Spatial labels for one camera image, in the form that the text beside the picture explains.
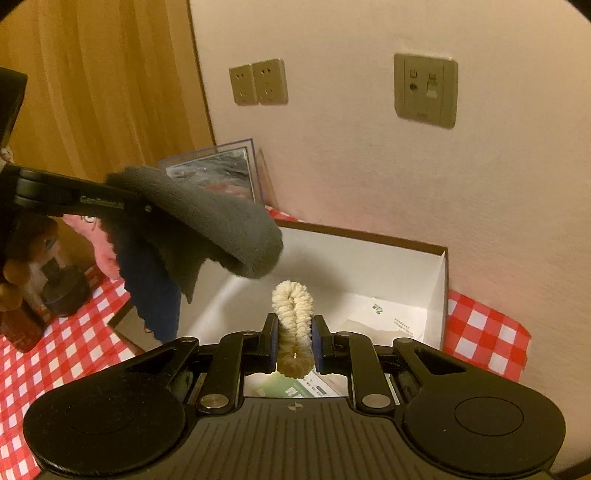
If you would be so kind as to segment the left hand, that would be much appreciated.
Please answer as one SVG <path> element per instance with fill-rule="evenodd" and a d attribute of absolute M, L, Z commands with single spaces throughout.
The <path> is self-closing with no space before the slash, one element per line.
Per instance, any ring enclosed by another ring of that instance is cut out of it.
<path fill-rule="evenodd" d="M 27 213 L 16 223 L 4 248 L 1 265 L 1 312 L 17 310 L 23 301 L 24 287 L 30 280 L 31 264 L 40 261 L 58 234 L 51 217 Z"/>

